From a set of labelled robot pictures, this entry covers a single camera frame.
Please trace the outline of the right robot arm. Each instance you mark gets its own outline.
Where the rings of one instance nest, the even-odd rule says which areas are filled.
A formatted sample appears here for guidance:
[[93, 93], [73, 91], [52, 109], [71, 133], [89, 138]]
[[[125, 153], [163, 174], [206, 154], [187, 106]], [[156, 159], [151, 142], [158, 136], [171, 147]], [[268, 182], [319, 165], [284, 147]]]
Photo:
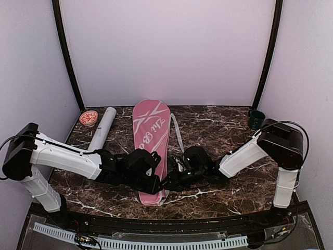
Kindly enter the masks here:
[[276, 226], [286, 216], [284, 209], [289, 207], [298, 186], [309, 149], [309, 135], [302, 126], [292, 121], [266, 119], [251, 139], [217, 161], [213, 161], [203, 147], [189, 147], [181, 158], [174, 159], [175, 168], [162, 181], [162, 187], [182, 191], [200, 179], [219, 183], [235, 177], [260, 159], [270, 157], [278, 165], [278, 175], [274, 208], [266, 213], [265, 221]]

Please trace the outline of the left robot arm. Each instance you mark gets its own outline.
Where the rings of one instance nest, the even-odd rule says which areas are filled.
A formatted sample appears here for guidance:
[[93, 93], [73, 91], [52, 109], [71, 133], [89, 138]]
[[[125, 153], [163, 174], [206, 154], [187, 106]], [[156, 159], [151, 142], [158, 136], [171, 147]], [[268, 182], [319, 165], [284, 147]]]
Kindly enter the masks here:
[[36, 123], [27, 124], [3, 142], [8, 145], [2, 172], [4, 180], [19, 181], [62, 227], [73, 223], [66, 200], [57, 193], [38, 170], [38, 165], [73, 172], [87, 179], [156, 194], [163, 187], [160, 178], [147, 174], [161, 161], [157, 152], [136, 149], [130, 154], [112, 154], [104, 149], [87, 151], [55, 141], [38, 131]]

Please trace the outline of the pink racket cover bag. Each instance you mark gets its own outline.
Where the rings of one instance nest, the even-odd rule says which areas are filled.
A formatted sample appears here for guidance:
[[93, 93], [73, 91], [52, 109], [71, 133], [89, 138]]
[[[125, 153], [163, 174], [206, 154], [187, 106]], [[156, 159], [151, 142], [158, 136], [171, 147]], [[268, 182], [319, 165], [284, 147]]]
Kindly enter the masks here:
[[157, 152], [161, 157], [155, 172], [148, 170], [163, 180], [167, 174], [167, 151], [170, 137], [170, 124], [174, 123], [179, 146], [184, 151], [183, 141], [176, 117], [169, 107], [157, 100], [143, 100], [133, 109], [134, 148], [145, 149], [152, 153]]

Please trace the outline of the white shuttlecock tube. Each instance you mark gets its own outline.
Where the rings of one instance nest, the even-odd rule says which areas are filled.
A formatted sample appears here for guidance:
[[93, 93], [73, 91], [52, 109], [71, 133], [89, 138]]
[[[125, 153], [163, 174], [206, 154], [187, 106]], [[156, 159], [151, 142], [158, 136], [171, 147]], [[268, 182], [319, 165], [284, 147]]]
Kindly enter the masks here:
[[97, 149], [102, 149], [106, 141], [107, 135], [114, 121], [117, 111], [113, 107], [108, 107], [102, 116], [102, 119], [97, 126], [94, 136], [89, 144], [88, 151], [92, 152]]

